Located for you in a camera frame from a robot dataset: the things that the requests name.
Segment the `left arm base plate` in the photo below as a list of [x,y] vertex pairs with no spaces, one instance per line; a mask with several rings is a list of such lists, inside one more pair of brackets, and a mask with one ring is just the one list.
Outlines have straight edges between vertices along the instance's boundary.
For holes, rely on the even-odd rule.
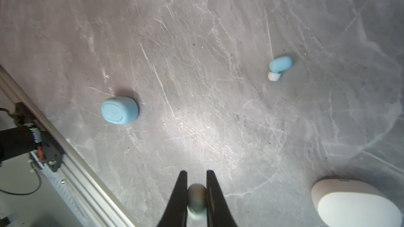
[[35,143],[38,147],[41,147],[41,162],[47,164],[53,172],[56,172],[62,165],[65,154],[63,148],[23,103],[16,103],[14,114],[16,116],[14,119],[15,124],[18,127],[28,127],[34,136]]

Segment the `white earbud charging case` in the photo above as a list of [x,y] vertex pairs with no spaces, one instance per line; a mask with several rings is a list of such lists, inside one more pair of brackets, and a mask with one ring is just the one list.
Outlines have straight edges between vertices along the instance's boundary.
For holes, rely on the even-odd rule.
[[324,179],[311,198],[328,227],[401,227],[399,208],[375,187],[356,180]]

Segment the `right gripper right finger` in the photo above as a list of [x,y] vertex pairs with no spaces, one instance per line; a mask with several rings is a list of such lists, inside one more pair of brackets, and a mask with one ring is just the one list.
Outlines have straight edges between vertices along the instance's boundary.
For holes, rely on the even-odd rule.
[[206,174],[208,227],[237,227],[213,170]]

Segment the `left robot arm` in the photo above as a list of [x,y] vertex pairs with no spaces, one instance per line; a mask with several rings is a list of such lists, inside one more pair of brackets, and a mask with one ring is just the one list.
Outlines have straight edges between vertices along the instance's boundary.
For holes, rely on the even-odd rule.
[[41,142],[37,129],[27,126],[1,131],[1,162],[31,152]]

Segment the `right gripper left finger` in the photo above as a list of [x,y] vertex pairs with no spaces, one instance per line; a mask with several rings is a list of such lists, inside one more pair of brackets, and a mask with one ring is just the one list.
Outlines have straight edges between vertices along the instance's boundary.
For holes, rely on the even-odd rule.
[[171,193],[158,227],[186,227],[187,225],[188,186],[187,172],[181,171]]

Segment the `green earbud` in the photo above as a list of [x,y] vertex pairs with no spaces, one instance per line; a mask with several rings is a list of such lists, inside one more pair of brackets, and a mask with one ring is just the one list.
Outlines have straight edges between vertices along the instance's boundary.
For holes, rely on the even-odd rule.
[[206,188],[199,184],[192,184],[188,188],[187,213],[192,220],[203,220],[207,214]]

